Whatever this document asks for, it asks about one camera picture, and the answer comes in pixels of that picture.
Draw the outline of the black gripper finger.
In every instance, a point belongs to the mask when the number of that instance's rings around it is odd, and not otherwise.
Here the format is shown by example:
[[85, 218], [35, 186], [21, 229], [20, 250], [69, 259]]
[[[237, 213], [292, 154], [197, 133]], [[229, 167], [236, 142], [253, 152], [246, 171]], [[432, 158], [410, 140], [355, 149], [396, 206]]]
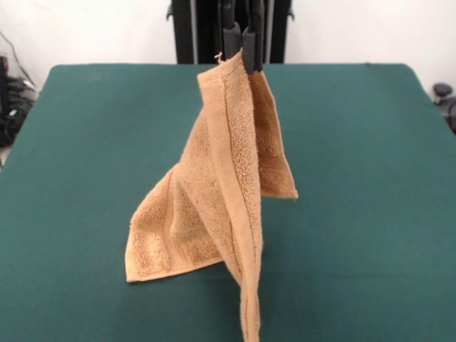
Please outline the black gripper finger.
[[235, 20], [235, 3], [235, 0], [219, 1], [220, 44], [225, 61], [242, 48], [240, 26]]
[[247, 27], [242, 34], [244, 66], [249, 75], [263, 70], [264, 1], [246, 1]]

